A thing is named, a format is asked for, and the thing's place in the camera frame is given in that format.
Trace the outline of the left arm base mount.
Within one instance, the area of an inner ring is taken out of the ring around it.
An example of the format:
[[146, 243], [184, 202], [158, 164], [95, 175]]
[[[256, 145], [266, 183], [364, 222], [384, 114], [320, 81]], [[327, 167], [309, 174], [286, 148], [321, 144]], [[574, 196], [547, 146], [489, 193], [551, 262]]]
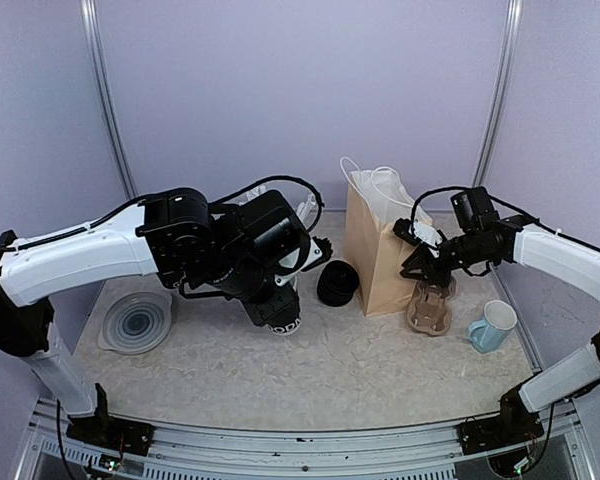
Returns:
[[111, 416], [103, 387], [95, 384], [96, 407], [84, 417], [68, 416], [67, 436], [121, 454], [147, 456], [154, 426], [141, 421]]

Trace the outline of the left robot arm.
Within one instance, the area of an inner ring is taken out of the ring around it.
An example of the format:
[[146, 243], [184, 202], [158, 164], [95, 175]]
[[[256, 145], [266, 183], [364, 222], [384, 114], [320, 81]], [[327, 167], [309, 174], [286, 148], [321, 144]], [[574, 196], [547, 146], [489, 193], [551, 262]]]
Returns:
[[300, 317], [293, 278], [321, 251], [283, 195], [243, 204], [177, 188], [37, 238], [0, 236], [0, 350], [25, 361], [70, 421], [101, 445], [120, 434], [103, 388], [88, 382], [54, 327], [51, 297], [105, 280], [156, 276], [168, 289], [208, 285], [280, 333]]

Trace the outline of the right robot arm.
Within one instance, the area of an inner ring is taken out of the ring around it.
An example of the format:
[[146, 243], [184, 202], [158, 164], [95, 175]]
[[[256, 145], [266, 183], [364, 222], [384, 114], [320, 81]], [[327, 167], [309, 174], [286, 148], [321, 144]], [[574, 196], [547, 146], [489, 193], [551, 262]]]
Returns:
[[395, 235], [415, 248], [403, 263], [402, 276], [446, 287], [455, 270], [480, 262], [493, 266], [507, 262], [548, 278], [529, 287], [529, 294], [540, 298], [542, 304], [537, 309], [523, 308], [525, 318], [545, 319], [555, 326], [559, 315], [570, 315], [574, 321], [592, 316], [585, 330], [590, 339], [513, 388], [506, 402], [509, 407], [493, 419], [492, 436], [511, 444], [529, 429], [531, 414], [565, 398], [584, 395], [600, 384], [600, 252], [521, 215], [468, 224], [462, 231], [462, 235], [446, 239], [429, 225], [398, 220]]

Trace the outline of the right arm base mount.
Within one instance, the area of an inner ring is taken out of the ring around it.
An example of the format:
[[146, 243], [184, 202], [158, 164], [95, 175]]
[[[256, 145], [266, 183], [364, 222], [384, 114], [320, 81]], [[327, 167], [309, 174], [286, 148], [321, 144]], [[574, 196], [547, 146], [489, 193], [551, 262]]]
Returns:
[[539, 414], [527, 410], [516, 388], [501, 397], [497, 415], [466, 420], [457, 432], [464, 455], [531, 441], [545, 433]]

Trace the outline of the black paper coffee cup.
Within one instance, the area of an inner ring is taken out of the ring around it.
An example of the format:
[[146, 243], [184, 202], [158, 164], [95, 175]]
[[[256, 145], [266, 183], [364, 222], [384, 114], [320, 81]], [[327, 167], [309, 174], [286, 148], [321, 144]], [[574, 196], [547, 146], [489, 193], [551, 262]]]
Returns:
[[288, 336], [300, 327], [300, 305], [292, 301], [278, 309], [266, 323], [268, 329], [275, 335]]

